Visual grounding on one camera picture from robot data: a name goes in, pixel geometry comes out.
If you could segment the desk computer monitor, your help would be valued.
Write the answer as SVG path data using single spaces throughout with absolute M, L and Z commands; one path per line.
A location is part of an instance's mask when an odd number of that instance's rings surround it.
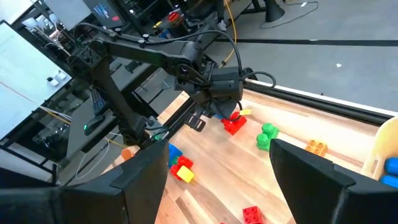
M 102 26 L 116 28 L 125 24 L 123 16 L 111 0 L 83 0 L 83 2 Z

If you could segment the red small stud block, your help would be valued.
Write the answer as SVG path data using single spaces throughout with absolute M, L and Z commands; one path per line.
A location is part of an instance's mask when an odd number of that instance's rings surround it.
M 243 209 L 244 224 L 265 224 L 259 207 L 253 206 Z

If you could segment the orange small stud block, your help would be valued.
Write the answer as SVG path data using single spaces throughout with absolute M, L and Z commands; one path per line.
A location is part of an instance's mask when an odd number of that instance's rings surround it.
M 321 157 L 324 157 L 328 152 L 328 146 L 326 143 L 314 139 L 309 140 L 304 149 Z

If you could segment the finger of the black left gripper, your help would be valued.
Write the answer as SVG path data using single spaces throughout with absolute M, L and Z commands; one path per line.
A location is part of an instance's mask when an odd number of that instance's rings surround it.
M 208 104 L 208 110 L 209 112 L 217 119 L 223 119 L 224 116 L 220 113 L 220 110 L 218 109 L 219 106 L 214 102 L 210 101 Z
M 224 118 L 230 118 L 231 114 L 234 112 L 238 105 L 237 100 L 226 99 L 222 101 L 222 116 Z

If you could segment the red large stud block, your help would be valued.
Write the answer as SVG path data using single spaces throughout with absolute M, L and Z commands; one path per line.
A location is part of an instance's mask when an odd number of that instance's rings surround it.
M 178 158 L 178 164 L 175 164 L 170 168 L 170 173 L 178 180 L 181 180 L 181 178 L 177 176 L 177 172 L 181 166 L 185 166 L 190 169 L 193 166 L 193 161 L 185 156 L 180 156 Z
M 246 124 L 247 119 L 241 116 L 240 112 L 235 111 L 231 114 L 229 120 L 222 119 L 221 122 L 228 133 L 235 135 Z

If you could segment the green large stud block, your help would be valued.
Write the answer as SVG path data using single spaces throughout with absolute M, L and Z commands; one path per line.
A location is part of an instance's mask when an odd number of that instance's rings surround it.
M 279 134 L 279 129 L 271 123 L 262 125 L 262 133 L 257 135 L 257 148 L 262 151 L 269 151 L 271 139 L 275 139 Z

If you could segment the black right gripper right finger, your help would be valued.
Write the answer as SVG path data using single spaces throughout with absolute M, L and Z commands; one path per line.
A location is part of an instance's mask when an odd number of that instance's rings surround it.
M 398 189 L 281 139 L 269 157 L 296 224 L 398 224 Z

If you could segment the black computer mouse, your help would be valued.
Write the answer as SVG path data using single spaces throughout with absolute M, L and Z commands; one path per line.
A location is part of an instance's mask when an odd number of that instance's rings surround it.
M 89 136 L 104 120 L 105 115 L 103 114 L 90 119 L 83 127 L 85 136 Z

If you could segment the blue large stud block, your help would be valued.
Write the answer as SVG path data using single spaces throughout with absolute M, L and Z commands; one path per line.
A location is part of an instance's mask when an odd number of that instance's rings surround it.
M 398 188 L 398 157 L 388 158 L 384 163 L 385 175 L 380 178 L 380 182 Z

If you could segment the black aluminium table frame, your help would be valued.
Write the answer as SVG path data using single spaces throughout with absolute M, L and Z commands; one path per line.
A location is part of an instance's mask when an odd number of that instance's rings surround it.
M 371 126 L 382 126 L 387 120 L 398 116 L 398 111 L 361 105 L 280 85 L 272 88 L 269 83 L 255 80 L 248 80 L 244 89 Z

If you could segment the yellow plain cube block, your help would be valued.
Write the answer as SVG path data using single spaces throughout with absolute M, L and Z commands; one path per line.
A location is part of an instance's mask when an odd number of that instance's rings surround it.
M 190 183 L 195 174 L 189 168 L 181 166 L 181 168 L 179 168 L 177 172 L 177 176 L 184 180 L 186 183 Z

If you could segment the yellow plastic bin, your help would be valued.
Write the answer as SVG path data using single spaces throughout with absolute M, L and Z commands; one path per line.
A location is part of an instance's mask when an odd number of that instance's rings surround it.
M 374 137 L 373 148 L 366 157 L 360 173 L 379 180 L 385 174 L 385 161 L 391 157 L 398 157 L 398 116 L 380 126 Z

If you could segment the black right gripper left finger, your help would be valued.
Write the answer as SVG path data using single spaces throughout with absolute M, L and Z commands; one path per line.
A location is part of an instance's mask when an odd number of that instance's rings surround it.
M 168 161 L 163 139 L 83 184 L 0 188 L 0 224 L 154 224 Z

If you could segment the backlit keyboard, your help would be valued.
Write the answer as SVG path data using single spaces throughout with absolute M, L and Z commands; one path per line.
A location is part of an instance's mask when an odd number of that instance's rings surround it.
M 108 109 L 108 104 L 104 101 L 100 93 L 95 89 L 91 90 L 91 101 L 93 113 L 95 116 L 103 114 Z

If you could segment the black round stand base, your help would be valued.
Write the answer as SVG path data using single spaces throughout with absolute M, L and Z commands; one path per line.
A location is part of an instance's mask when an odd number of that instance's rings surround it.
M 276 0 L 264 0 L 266 7 L 266 22 L 274 22 L 284 16 L 285 11 L 277 4 Z

